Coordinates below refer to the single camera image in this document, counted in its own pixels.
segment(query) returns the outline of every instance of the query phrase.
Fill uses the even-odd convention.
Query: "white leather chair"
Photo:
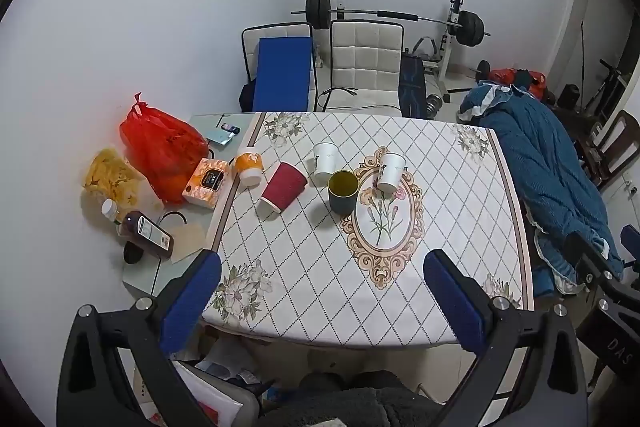
[[[320,105],[335,112],[401,116],[398,99],[404,27],[370,20],[335,20],[330,28],[331,87]]]
[[[313,37],[311,25],[306,22],[289,22],[280,24],[267,24],[254,26],[242,31],[242,52],[244,54],[244,66],[246,68],[247,82],[255,79],[258,67],[258,44],[260,39],[270,37]],[[309,79],[309,99],[307,110],[316,110],[316,93],[318,92],[318,78],[316,76],[316,64],[311,57],[311,70]]]

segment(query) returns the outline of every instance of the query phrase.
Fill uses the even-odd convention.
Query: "blue blanket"
[[[607,259],[612,273],[622,275],[602,197],[582,171],[564,127],[545,105],[517,87],[485,81],[465,97],[459,116],[498,136],[518,197],[535,226],[536,249],[546,262],[534,270],[534,296],[554,287],[566,295],[582,290],[561,253],[571,232],[580,233]]]

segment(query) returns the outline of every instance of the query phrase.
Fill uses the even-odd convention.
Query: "black speaker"
[[[578,98],[580,98],[578,86],[567,84],[558,98],[558,107],[571,111],[575,108],[575,104],[578,103]]]

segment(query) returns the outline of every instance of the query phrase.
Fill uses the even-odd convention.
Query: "phone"
[[[238,134],[240,132],[239,127],[236,127],[235,125],[231,125],[230,123],[223,123],[220,126],[220,128],[224,129],[225,131],[232,132],[233,134]]]

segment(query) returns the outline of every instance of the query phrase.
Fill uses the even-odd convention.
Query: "dark green mug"
[[[340,216],[351,214],[358,202],[358,179],[351,171],[337,171],[329,178],[329,206]]]

